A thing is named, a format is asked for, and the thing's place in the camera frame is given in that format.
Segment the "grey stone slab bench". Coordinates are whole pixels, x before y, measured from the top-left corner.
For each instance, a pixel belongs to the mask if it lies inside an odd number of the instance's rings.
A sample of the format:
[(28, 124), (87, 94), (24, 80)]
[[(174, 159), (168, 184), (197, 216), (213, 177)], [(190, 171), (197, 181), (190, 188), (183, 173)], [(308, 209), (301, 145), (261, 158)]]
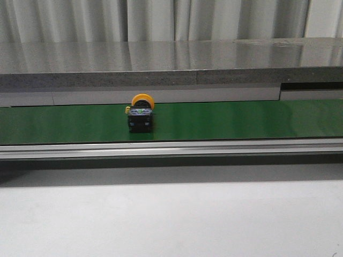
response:
[(341, 38), (1, 44), (3, 92), (341, 81)]

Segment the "grey panel under bench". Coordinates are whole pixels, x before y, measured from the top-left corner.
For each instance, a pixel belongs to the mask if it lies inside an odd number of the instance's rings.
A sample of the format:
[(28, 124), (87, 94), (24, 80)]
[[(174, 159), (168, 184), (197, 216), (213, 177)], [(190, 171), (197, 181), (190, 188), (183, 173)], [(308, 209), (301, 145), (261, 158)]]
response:
[(139, 93), (156, 103), (322, 100), (342, 98), (342, 82), (2, 89), (1, 107), (127, 104)]

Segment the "green conveyor belt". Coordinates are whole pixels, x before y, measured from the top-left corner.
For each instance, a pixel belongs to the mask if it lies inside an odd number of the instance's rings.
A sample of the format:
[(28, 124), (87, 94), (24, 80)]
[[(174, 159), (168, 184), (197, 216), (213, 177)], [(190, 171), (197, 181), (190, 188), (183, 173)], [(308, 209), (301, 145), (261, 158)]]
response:
[(1, 144), (342, 136), (342, 100), (159, 103), (151, 133), (130, 133), (125, 105), (1, 109)]

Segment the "white pleated curtain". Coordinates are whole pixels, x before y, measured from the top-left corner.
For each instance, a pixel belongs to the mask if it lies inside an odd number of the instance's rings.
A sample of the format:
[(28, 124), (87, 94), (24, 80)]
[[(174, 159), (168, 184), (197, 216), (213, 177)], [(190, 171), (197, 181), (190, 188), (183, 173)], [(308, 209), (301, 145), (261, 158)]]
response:
[(342, 1), (1, 1), (1, 42), (342, 37)]

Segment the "yellow push button switch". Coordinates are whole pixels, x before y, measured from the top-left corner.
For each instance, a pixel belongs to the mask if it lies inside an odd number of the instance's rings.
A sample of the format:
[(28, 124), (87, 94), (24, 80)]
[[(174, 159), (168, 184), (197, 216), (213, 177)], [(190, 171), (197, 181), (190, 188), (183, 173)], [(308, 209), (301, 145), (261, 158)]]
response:
[(153, 131), (154, 99), (148, 94), (138, 94), (131, 105), (125, 108), (130, 133), (151, 133)]

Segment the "aluminium conveyor frame rail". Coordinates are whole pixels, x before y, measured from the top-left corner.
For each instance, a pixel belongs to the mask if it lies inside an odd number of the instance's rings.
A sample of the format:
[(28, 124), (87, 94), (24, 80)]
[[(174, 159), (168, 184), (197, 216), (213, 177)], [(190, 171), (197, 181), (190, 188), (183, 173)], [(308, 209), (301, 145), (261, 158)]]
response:
[(341, 152), (342, 138), (197, 140), (1, 146), (1, 160)]

